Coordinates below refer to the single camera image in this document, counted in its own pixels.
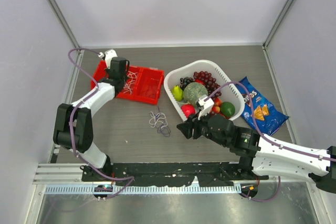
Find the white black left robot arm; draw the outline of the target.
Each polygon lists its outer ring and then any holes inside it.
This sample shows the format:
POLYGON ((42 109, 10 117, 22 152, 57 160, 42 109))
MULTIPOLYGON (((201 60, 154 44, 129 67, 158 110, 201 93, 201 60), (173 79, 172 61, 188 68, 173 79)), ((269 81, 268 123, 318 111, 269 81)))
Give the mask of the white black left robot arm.
POLYGON ((110 157, 93 141, 93 116, 124 88, 128 79, 130 63, 122 57, 106 60, 105 76, 96 81, 94 88, 72 104, 62 103, 58 109, 53 133, 53 142, 84 161, 93 169, 98 180, 111 179, 110 157))

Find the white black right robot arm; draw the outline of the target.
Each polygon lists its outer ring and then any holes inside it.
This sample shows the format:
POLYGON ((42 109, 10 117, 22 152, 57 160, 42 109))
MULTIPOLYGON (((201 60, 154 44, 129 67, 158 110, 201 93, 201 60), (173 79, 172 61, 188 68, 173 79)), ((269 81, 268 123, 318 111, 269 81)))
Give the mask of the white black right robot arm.
POLYGON ((320 190, 335 193, 335 146, 308 148, 236 126, 222 115, 191 115, 177 129, 187 138, 201 136, 226 147, 244 160, 237 166, 242 179, 280 176, 315 183, 320 190))

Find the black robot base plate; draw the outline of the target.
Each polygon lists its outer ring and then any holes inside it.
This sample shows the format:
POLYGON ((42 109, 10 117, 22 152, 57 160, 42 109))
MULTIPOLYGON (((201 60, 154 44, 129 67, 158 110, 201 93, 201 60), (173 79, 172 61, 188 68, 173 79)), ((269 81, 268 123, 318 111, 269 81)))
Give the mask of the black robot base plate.
POLYGON ((139 187, 182 187, 190 186, 194 179, 201 187, 231 186, 233 181, 268 180, 269 176, 258 176, 241 163, 193 162, 193 163, 114 163, 103 170, 109 177, 123 178, 116 181, 124 186, 134 178, 131 186, 139 187))

